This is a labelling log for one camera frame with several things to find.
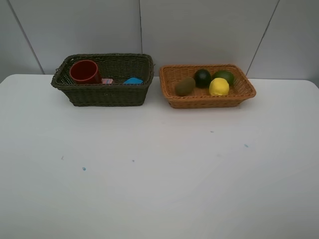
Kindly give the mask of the blue whiteboard eraser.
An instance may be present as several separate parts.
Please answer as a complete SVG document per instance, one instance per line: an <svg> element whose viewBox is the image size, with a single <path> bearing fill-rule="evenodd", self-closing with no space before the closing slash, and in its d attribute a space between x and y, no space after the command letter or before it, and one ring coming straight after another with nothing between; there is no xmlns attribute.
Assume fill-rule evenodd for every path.
<svg viewBox="0 0 319 239"><path fill-rule="evenodd" d="M143 83L143 80L135 77L127 79L123 84L125 85L140 85Z"/></svg>

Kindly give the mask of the dark mangosteen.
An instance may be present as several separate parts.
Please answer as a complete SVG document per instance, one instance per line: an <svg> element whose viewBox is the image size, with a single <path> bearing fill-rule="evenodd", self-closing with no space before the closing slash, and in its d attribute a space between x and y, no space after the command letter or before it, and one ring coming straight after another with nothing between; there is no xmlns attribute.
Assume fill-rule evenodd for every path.
<svg viewBox="0 0 319 239"><path fill-rule="evenodd" d="M208 88L212 79L206 69L199 69L194 74L195 84L198 88Z"/></svg>

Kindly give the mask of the yellow lemon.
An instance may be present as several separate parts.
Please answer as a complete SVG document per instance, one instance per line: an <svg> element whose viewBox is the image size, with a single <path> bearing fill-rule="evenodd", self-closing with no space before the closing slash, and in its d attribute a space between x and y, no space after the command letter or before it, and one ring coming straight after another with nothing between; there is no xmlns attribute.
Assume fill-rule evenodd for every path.
<svg viewBox="0 0 319 239"><path fill-rule="evenodd" d="M225 96L229 94L229 83L224 78L215 78L209 86L209 94L211 96Z"/></svg>

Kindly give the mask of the pink bottle white cap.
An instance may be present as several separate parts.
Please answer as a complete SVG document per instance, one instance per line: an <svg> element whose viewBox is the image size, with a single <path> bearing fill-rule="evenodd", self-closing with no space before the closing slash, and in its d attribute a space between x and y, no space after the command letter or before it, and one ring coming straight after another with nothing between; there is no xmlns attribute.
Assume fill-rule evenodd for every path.
<svg viewBox="0 0 319 239"><path fill-rule="evenodd" d="M113 83L113 79L110 78L102 78L102 83L103 84L112 84Z"/></svg>

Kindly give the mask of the red plastic cup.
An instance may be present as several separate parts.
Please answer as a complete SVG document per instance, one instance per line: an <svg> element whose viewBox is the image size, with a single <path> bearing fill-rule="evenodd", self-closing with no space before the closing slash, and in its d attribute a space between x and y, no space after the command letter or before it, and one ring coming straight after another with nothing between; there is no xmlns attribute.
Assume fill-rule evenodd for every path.
<svg viewBox="0 0 319 239"><path fill-rule="evenodd" d="M78 85L102 83L98 65L92 60L81 60L74 63L69 70L69 75Z"/></svg>

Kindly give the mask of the brown kiwi fruit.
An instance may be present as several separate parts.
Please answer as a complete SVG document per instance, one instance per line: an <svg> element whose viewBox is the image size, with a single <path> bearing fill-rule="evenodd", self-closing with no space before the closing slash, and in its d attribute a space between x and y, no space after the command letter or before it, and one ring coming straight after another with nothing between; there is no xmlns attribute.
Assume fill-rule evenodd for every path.
<svg viewBox="0 0 319 239"><path fill-rule="evenodd" d="M195 88L195 80L192 77L186 77L179 81L175 86L175 93L177 96L188 96Z"/></svg>

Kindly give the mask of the orange wicker basket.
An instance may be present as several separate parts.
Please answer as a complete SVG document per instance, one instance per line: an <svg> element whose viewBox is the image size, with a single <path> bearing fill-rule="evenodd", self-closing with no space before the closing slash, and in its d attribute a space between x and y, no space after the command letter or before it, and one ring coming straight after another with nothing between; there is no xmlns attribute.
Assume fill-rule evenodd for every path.
<svg viewBox="0 0 319 239"><path fill-rule="evenodd" d="M226 70L234 75L234 84L226 96L211 96L208 89L195 88L190 95L181 97L175 93L175 85L185 77L206 69L210 73ZM243 101L255 97L256 90L243 71L234 64L208 65L164 65L159 70L161 91L171 107L176 109L227 108L236 107Z"/></svg>

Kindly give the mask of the green lime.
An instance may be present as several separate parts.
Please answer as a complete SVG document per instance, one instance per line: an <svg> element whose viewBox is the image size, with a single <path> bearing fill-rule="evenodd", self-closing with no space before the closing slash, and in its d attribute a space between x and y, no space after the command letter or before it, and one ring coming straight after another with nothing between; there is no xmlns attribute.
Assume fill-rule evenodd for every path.
<svg viewBox="0 0 319 239"><path fill-rule="evenodd" d="M230 71L227 71L227 70L220 70L220 71L215 72L212 75L212 79L215 79L215 78L225 79L230 86L233 86L234 80L235 80L233 73L231 73Z"/></svg>

